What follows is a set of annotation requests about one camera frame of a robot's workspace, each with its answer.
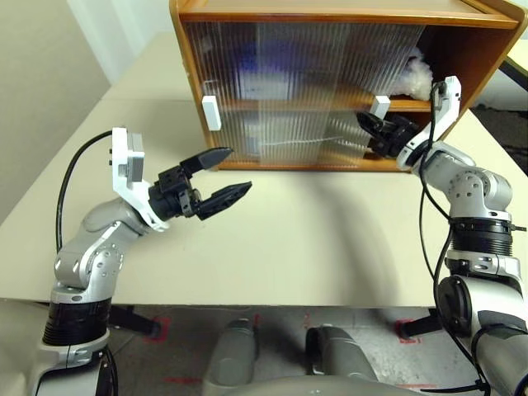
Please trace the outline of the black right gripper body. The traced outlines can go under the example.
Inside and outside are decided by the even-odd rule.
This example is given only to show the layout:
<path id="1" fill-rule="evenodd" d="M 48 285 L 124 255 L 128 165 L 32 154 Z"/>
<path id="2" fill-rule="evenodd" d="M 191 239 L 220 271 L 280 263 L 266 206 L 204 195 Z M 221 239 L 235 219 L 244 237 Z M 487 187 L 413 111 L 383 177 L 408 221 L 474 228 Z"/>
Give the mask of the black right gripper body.
<path id="1" fill-rule="evenodd" d="M 391 115 L 384 120 L 383 156 L 396 158 L 403 147 L 419 132 L 419 126 L 402 115 Z"/>

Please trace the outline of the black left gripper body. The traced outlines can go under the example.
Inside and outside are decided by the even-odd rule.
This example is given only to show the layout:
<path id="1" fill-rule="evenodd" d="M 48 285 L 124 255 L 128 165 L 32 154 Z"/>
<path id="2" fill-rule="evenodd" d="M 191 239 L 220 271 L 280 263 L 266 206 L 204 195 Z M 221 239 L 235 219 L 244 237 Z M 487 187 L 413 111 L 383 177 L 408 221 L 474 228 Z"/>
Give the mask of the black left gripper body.
<path id="1" fill-rule="evenodd" d="M 190 178 L 181 165 L 158 174 L 157 181 L 148 189 L 148 202 L 159 219 L 196 215 L 200 194 L 192 187 Z"/>

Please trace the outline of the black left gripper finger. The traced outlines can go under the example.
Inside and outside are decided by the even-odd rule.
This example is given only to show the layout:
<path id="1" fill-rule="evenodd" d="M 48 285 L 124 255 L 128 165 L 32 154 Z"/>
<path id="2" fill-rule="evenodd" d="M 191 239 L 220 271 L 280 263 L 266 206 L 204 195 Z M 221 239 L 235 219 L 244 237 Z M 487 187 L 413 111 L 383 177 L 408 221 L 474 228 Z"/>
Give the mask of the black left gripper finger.
<path id="1" fill-rule="evenodd" d="M 210 198 L 201 201 L 196 207 L 195 215 L 200 220 L 208 219 L 241 200 L 251 187 L 251 181 L 226 186 L 213 193 Z"/>
<path id="2" fill-rule="evenodd" d="M 209 148 L 180 162 L 180 167 L 186 174 L 194 174 L 221 164 L 233 153 L 229 147 Z"/>

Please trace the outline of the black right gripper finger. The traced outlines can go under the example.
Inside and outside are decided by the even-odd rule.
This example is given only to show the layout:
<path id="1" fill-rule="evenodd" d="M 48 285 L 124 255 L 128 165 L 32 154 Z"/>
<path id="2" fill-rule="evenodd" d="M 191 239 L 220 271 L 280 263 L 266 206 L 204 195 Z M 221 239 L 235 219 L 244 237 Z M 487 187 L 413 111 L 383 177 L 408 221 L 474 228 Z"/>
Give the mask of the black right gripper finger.
<path id="1" fill-rule="evenodd" d="M 384 120 L 369 112 L 357 112 L 356 118 L 359 126 L 372 137 L 384 137 L 387 132 L 387 125 Z"/>
<path id="2" fill-rule="evenodd" d="M 392 158 L 392 142 L 390 139 L 378 139 L 372 137 L 368 143 L 368 147 L 373 153 L 382 158 Z"/>

